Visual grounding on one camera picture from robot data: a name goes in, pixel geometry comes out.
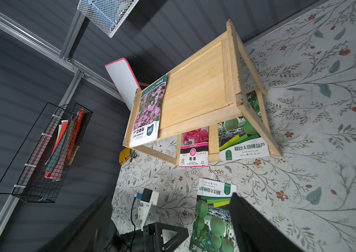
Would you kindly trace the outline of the red paper folder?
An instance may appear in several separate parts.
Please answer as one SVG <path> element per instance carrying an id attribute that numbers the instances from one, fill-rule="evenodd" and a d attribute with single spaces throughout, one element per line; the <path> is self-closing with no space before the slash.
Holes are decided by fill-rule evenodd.
<path id="1" fill-rule="evenodd" d="M 66 161 L 71 158 L 72 150 L 74 148 L 74 144 L 75 144 L 79 129 L 81 127 L 82 120 L 83 120 L 83 114 L 84 114 L 83 109 L 81 109 L 77 114 L 77 117 L 75 120 L 75 125 L 74 125 L 73 131 L 72 131 L 71 141 L 69 143 L 69 147 L 68 147 L 68 151 L 67 151 L 67 155 L 66 155 Z"/>

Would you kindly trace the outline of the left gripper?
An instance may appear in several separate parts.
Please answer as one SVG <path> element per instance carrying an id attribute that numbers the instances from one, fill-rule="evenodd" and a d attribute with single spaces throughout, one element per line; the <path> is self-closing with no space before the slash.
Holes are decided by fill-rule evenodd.
<path id="1" fill-rule="evenodd" d="M 187 228 L 152 223 L 143 230 L 116 236 L 117 252 L 174 252 L 189 237 Z"/>

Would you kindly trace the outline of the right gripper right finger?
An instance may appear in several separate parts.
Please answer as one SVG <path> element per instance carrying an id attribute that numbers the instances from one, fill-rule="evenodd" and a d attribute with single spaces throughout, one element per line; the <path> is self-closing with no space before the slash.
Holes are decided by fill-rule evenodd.
<path id="1" fill-rule="evenodd" d="M 271 224 L 244 198 L 234 193 L 229 211 L 241 252 L 300 252 L 296 244 Z"/>

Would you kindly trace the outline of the pink framed whiteboard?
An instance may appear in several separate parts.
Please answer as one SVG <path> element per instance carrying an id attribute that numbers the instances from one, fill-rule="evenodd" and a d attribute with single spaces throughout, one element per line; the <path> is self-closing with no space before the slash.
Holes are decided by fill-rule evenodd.
<path id="1" fill-rule="evenodd" d="M 105 69 L 129 110 L 132 109 L 137 89 L 141 89 L 126 58 L 105 65 Z"/>

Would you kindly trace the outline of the wooden two-tier shelf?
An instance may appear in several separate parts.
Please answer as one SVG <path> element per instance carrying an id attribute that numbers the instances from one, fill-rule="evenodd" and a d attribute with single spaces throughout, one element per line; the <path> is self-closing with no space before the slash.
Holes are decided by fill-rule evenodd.
<path id="1" fill-rule="evenodd" d="M 232 21 L 226 31 L 167 73 L 158 139 L 182 138 L 188 131 L 209 128 L 209 162 L 220 160 L 218 124 L 244 116 L 265 140 L 269 155 L 281 156 L 270 133 L 265 106 L 257 114 L 247 100 L 241 61 L 257 87 L 259 102 L 267 94 Z"/>

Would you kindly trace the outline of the green gourd seed bag top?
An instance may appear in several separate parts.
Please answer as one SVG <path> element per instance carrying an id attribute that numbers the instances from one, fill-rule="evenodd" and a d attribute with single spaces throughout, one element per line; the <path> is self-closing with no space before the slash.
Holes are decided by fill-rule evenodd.
<path id="1" fill-rule="evenodd" d="M 229 205 L 236 192 L 236 185 L 207 178 L 199 179 L 189 251 L 235 251 L 236 239 Z"/>

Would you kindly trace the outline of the green gourd seed bag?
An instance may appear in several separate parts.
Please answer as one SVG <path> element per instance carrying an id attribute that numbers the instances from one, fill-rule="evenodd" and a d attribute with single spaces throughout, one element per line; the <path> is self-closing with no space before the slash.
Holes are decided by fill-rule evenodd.
<path id="1" fill-rule="evenodd" d="M 218 124 L 221 161 L 262 158 L 270 155 L 266 141 L 244 116 Z"/>
<path id="2" fill-rule="evenodd" d="M 235 251 L 236 239 L 229 205 L 236 192 L 236 185 L 207 178 L 199 179 L 189 251 Z"/>

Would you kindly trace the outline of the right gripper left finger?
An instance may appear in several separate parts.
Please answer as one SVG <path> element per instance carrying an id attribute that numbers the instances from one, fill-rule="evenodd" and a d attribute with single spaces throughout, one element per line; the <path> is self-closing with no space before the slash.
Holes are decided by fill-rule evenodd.
<path id="1" fill-rule="evenodd" d="M 40 252 L 104 252 L 112 215 L 112 199 L 99 197 Z"/>

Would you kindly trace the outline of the pink flower seed bag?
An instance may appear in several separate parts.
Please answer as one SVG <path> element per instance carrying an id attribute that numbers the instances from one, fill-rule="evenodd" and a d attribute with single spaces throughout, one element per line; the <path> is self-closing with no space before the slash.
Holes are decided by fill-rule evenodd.
<path id="1" fill-rule="evenodd" d="M 209 128 L 182 134 L 179 167 L 207 167 L 209 156 Z"/>

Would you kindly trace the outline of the purple flower seed bag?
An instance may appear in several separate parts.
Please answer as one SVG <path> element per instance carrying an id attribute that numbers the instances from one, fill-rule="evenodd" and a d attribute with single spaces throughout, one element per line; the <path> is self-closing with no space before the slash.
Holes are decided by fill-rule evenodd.
<path id="1" fill-rule="evenodd" d="M 158 138 L 161 107 L 166 84 L 167 75 L 164 75 L 142 92 L 139 112 L 133 126 L 130 147 L 141 146 Z"/>

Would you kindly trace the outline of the green gourd seed bag bottom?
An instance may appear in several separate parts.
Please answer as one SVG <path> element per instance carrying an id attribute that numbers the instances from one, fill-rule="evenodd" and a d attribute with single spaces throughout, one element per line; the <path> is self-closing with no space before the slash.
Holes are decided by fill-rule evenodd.
<path id="1" fill-rule="evenodd" d="M 270 155 L 266 141 L 244 116 L 218 124 L 221 161 L 262 158 Z"/>

